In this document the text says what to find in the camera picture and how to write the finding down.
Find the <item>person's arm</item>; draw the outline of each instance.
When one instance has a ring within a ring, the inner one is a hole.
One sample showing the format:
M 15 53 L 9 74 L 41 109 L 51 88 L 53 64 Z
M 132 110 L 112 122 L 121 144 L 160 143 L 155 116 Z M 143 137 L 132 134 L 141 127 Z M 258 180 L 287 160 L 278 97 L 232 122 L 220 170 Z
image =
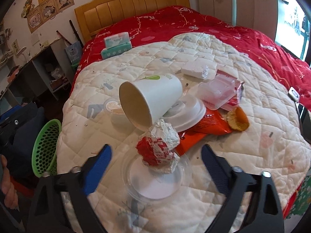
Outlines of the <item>person's arm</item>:
M 4 205 L 10 209 L 16 209 L 18 207 L 18 196 L 10 180 L 10 172 L 9 169 L 7 169 L 7 159 L 3 155 L 1 155 L 1 164 L 3 168 L 1 190 L 5 195 Z

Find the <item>green plastic basket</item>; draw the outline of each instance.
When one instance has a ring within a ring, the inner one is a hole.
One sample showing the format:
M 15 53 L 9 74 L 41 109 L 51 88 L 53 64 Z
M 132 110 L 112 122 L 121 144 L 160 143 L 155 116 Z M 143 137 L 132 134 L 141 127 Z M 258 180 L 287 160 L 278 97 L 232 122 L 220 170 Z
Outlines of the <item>green plastic basket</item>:
M 37 177 L 46 171 L 57 175 L 56 144 L 62 130 L 59 120 L 49 121 L 39 132 L 32 150 L 32 170 Z

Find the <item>headboard panel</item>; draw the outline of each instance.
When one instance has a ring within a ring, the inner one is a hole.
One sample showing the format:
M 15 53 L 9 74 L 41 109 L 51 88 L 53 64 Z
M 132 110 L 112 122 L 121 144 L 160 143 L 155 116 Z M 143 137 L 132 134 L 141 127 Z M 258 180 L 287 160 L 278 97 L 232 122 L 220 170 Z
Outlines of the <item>headboard panel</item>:
M 75 9 L 84 41 L 125 18 L 139 16 L 172 5 L 190 8 L 189 0 L 93 0 Z

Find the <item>red blanket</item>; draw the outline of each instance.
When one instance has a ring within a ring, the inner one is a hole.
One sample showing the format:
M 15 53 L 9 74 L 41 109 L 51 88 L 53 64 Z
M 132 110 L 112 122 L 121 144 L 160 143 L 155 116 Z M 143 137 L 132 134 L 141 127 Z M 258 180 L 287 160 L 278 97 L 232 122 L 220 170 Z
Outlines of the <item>red blanket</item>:
M 99 32 L 86 43 L 74 82 L 79 72 L 89 64 L 102 60 L 104 38 L 129 32 L 133 47 L 169 41 L 186 32 L 204 32 L 245 53 L 266 69 L 287 89 L 293 86 L 301 95 L 300 102 L 311 110 L 311 70 L 307 63 L 294 59 L 261 32 L 245 27 L 233 27 L 214 17 L 181 6 L 167 7 L 139 17 L 131 17 Z

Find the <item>white paper cup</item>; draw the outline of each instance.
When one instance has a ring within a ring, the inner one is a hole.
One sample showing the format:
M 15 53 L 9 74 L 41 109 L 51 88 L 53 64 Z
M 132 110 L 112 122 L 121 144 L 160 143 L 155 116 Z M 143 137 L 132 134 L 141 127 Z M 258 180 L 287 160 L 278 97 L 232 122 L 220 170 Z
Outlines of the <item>white paper cup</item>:
M 172 74 L 148 76 L 121 84 L 119 97 L 130 122 L 147 131 L 172 107 L 183 93 L 180 80 Z

